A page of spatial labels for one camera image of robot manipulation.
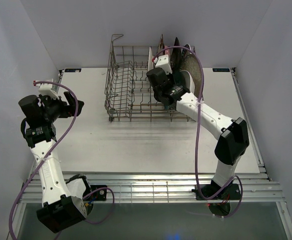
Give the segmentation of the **pink polka dot plate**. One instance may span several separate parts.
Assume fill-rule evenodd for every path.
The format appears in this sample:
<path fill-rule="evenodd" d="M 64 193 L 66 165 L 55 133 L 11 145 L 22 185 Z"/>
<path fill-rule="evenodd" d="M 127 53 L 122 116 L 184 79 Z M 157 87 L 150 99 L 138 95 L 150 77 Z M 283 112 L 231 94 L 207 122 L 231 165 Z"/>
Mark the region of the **pink polka dot plate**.
<path fill-rule="evenodd" d="M 168 55 L 170 57 L 171 54 L 170 54 L 169 46 L 165 46 L 164 55 Z"/>

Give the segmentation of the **black square floral plate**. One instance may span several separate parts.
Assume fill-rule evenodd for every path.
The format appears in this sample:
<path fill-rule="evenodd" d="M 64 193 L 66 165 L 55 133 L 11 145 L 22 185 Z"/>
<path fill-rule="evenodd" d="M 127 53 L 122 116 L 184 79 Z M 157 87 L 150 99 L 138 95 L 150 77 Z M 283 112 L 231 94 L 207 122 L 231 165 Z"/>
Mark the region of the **black square floral plate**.
<path fill-rule="evenodd" d="M 171 69 L 173 72 L 178 71 L 180 69 L 180 64 L 182 61 L 182 51 L 178 46 L 180 46 L 180 41 L 177 37 L 175 37 L 174 46 L 172 54 L 171 54 Z"/>

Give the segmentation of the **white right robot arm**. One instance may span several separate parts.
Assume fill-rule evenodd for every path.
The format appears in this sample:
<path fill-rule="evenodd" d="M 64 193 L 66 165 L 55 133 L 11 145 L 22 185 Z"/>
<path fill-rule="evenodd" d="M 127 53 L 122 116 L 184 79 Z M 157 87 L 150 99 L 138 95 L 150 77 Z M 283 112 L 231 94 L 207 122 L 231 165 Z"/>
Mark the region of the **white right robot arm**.
<path fill-rule="evenodd" d="M 209 185 L 198 188 L 198 194 L 205 200 L 224 198 L 230 192 L 237 164 L 250 144 L 246 121 L 241 117 L 225 116 L 205 104 L 202 97 L 196 97 L 201 82 L 187 70 L 167 73 L 156 67 L 146 76 L 157 101 L 174 105 L 176 111 L 196 120 L 199 128 L 204 127 L 217 140 L 214 151 L 218 159 L 216 172 Z"/>

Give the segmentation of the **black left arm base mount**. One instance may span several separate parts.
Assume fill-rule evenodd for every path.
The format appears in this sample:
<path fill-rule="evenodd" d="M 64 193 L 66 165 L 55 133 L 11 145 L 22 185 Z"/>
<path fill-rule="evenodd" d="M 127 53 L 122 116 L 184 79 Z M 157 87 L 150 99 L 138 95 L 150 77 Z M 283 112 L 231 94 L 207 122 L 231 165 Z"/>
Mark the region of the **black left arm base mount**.
<path fill-rule="evenodd" d="M 95 191 L 99 189 L 98 191 L 95 191 L 89 198 L 88 202 L 94 202 L 94 201 L 106 201 L 107 200 L 107 185 L 91 185 L 91 191 Z"/>

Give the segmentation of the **white oval plate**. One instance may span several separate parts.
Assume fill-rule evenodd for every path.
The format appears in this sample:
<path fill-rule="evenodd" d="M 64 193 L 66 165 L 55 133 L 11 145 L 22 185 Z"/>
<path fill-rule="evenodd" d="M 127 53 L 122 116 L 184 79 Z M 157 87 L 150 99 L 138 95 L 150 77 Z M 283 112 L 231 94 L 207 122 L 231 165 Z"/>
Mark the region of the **white oval plate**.
<path fill-rule="evenodd" d="M 194 84 L 194 81 L 193 81 L 191 74 L 186 70 L 180 71 L 180 74 L 182 76 L 183 87 L 187 88 L 191 93 L 194 93 L 195 92 L 195 84 Z"/>

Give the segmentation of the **teal square plate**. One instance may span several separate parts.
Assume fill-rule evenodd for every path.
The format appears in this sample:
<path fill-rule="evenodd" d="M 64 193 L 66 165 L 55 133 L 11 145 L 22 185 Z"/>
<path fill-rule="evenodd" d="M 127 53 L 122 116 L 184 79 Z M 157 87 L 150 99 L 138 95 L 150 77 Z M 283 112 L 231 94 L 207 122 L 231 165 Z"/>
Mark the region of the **teal square plate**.
<path fill-rule="evenodd" d="M 173 73 L 173 77 L 176 85 L 181 85 L 185 88 L 189 87 L 189 73 L 187 71 L 176 71 Z"/>

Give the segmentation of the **right blue label sticker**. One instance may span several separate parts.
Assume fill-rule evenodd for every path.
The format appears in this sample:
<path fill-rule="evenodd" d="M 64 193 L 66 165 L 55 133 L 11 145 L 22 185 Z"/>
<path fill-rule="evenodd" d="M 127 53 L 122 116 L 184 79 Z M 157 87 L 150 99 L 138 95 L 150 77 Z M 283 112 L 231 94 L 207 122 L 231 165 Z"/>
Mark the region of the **right blue label sticker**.
<path fill-rule="evenodd" d="M 216 73 L 228 73 L 230 72 L 229 68 L 212 68 L 213 72 Z"/>

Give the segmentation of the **aluminium table frame rail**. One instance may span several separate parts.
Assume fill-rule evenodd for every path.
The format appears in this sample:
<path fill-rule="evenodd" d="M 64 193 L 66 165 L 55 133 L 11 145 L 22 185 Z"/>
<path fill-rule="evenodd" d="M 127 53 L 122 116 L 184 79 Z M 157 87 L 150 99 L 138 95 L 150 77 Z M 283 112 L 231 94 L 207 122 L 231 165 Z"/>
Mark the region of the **aluminium table frame rail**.
<path fill-rule="evenodd" d="M 65 179 L 83 173 L 91 184 L 108 185 L 118 203 L 191 203 L 194 171 L 201 184 L 210 182 L 216 140 L 206 129 L 195 147 L 192 120 L 109 121 L 104 68 L 65 72 L 61 82 L 85 103 L 56 148 Z"/>

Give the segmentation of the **grey wire dish rack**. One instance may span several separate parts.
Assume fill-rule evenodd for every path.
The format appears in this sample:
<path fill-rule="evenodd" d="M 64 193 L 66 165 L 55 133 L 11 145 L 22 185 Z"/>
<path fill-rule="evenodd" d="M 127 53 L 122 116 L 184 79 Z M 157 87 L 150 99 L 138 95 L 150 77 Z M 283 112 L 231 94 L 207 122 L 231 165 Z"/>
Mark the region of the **grey wire dish rack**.
<path fill-rule="evenodd" d="M 105 109 L 109 121 L 124 120 L 189 120 L 154 98 L 146 77 L 149 47 L 153 56 L 158 46 L 117 45 L 120 34 L 112 35 L 105 84 Z"/>

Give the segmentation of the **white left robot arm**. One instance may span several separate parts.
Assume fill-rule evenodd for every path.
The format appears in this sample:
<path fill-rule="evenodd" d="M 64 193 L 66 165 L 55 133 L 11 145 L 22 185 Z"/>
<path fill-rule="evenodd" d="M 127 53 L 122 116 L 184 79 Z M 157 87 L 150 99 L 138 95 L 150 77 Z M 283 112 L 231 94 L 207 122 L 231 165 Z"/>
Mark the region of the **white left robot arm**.
<path fill-rule="evenodd" d="M 84 103 L 64 92 L 60 96 L 28 95 L 18 105 L 25 115 L 21 132 L 34 156 L 41 182 L 42 207 L 38 220 L 53 233 L 58 233 L 85 220 L 89 214 L 84 200 L 92 188 L 83 174 L 65 180 L 55 144 L 58 142 L 54 122 L 58 118 L 73 118 L 81 113 Z"/>

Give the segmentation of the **speckled beige blue round plate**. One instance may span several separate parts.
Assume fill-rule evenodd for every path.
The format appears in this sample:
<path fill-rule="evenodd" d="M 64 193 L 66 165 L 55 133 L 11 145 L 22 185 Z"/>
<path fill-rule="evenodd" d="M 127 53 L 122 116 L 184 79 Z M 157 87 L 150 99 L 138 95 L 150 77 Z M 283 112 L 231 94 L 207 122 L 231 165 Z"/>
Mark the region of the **speckled beige blue round plate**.
<path fill-rule="evenodd" d="M 193 54 L 187 55 L 182 60 L 180 70 L 189 72 L 194 82 L 194 90 L 192 92 L 198 97 L 202 86 L 203 70 L 201 70 L 197 58 Z"/>

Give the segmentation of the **beige square flower plate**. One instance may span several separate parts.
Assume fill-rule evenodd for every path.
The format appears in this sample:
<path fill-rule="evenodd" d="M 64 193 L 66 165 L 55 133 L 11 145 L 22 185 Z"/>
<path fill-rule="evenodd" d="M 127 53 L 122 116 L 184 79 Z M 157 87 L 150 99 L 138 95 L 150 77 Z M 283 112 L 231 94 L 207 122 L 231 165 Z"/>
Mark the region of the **beige square flower plate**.
<path fill-rule="evenodd" d="M 158 56 L 162 56 L 162 55 L 165 54 L 164 48 L 165 48 L 164 38 L 163 38 L 163 34 L 161 34 L 160 40 L 159 40 L 159 44 L 158 44 L 158 48 L 157 48 Z"/>

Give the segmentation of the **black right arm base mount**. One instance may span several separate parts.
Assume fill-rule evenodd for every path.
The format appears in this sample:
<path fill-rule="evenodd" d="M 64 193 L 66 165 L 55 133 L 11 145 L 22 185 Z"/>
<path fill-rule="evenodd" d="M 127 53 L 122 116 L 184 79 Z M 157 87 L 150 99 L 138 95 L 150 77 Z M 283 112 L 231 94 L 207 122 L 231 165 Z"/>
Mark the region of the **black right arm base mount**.
<path fill-rule="evenodd" d="M 219 190 L 217 186 L 212 186 L 211 184 L 204 184 L 201 186 L 201 192 L 205 198 L 208 198 L 215 194 Z M 191 190 L 191 192 L 195 193 L 196 200 L 203 200 L 201 195 L 199 194 L 197 186 Z M 239 200 L 241 198 L 241 190 L 239 189 L 239 185 L 236 183 L 230 184 L 228 187 L 224 188 L 214 200 Z"/>

